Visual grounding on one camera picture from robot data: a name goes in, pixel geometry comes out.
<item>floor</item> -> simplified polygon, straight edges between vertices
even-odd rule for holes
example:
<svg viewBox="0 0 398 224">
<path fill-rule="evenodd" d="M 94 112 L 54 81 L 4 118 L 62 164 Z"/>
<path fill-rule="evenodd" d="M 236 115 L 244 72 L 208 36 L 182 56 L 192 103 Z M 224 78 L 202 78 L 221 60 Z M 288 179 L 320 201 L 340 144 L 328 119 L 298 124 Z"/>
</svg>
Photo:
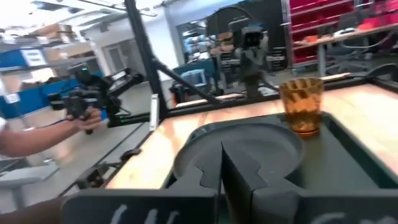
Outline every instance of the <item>floor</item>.
<svg viewBox="0 0 398 224">
<path fill-rule="evenodd" d="M 382 63 L 391 63 L 395 59 L 375 60 L 374 66 Z M 300 77 L 314 77 L 316 71 L 300 73 Z M 290 72 L 281 72 L 276 77 L 269 77 L 269 80 L 278 85 L 288 79 L 293 78 Z M 169 107 L 171 107 L 169 87 L 172 80 L 162 82 L 162 88 Z M 123 107 L 131 111 L 132 114 L 148 113 L 150 111 L 151 90 L 148 83 L 142 83 L 134 86 L 120 99 L 123 101 Z M 31 126 L 40 127 L 51 124 L 63 118 L 63 111 L 52 111 L 49 108 L 42 109 L 27 117 L 27 122 Z M 9 121 L 11 128 L 18 130 L 23 127 L 21 121 Z M 28 205 L 48 200 L 56 197 L 60 192 L 66 189 L 73 181 L 85 170 L 96 164 L 100 159 L 114 148 L 114 151 L 108 154 L 103 160 L 109 162 L 118 161 L 120 155 L 133 149 L 149 132 L 149 124 L 132 124 L 118 128 L 108 129 L 106 121 L 91 136 L 85 133 L 78 133 L 71 138 L 61 142 L 53 148 L 42 154 L 30 156 L 29 162 L 36 166 L 40 165 L 45 158 L 54 158 L 60 167 L 60 170 L 51 176 L 45 182 L 25 185 L 23 192 Z M 77 189 L 71 189 L 69 194 L 76 192 Z M 8 190 L 0 190 L 0 212 L 6 213 L 15 210 L 11 194 Z"/>
</svg>

